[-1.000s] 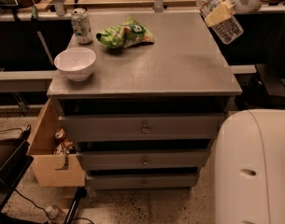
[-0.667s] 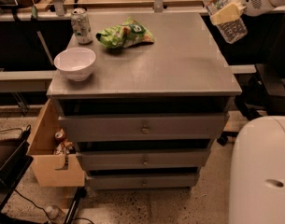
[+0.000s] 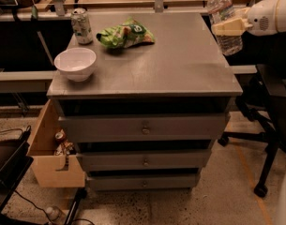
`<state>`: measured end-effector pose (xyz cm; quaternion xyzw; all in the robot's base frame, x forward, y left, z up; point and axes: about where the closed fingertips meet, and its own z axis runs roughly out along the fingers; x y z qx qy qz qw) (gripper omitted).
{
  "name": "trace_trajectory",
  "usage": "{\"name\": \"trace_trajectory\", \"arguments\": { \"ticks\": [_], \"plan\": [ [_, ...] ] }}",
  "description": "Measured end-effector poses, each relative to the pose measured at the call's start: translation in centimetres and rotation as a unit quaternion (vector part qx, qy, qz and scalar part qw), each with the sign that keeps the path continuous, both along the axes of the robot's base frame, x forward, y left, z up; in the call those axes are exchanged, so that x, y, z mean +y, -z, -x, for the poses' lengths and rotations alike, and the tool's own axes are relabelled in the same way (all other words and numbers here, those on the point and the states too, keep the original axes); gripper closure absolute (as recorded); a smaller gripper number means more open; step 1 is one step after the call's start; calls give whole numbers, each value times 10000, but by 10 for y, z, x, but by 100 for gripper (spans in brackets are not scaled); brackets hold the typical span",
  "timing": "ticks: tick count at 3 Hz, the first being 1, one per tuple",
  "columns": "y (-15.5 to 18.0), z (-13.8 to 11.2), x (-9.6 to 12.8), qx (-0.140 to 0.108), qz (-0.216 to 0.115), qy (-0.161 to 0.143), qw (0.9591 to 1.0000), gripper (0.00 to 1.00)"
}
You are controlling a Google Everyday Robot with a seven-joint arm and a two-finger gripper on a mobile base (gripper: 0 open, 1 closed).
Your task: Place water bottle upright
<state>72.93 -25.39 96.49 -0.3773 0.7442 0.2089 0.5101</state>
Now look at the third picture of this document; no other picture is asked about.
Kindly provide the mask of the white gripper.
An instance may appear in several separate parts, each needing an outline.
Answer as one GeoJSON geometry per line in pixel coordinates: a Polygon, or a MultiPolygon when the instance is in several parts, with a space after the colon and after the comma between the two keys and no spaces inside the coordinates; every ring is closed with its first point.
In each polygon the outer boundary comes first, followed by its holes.
{"type": "Polygon", "coordinates": [[[263,0],[251,8],[238,8],[236,17],[213,24],[211,30],[214,35],[228,37],[241,36],[247,30],[258,37],[275,35],[277,4],[278,0],[263,0]]]}

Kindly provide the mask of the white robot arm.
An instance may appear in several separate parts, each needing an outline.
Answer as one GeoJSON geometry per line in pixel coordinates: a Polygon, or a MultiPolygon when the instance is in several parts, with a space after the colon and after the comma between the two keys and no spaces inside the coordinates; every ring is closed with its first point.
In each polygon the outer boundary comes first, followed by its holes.
{"type": "MultiPolygon", "coordinates": [[[[216,36],[240,36],[249,32],[255,36],[275,35],[286,32],[286,0],[263,0],[252,7],[240,9],[236,14],[211,26],[216,36]]],[[[251,109],[263,132],[252,134],[225,131],[218,143],[225,145],[230,138],[266,143],[266,160],[254,193],[263,198],[267,193],[266,178],[278,150],[286,152],[286,86],[273,67],[265,64],[256,66],[256,83],[259,88],[266,117],[251,109]]]]}

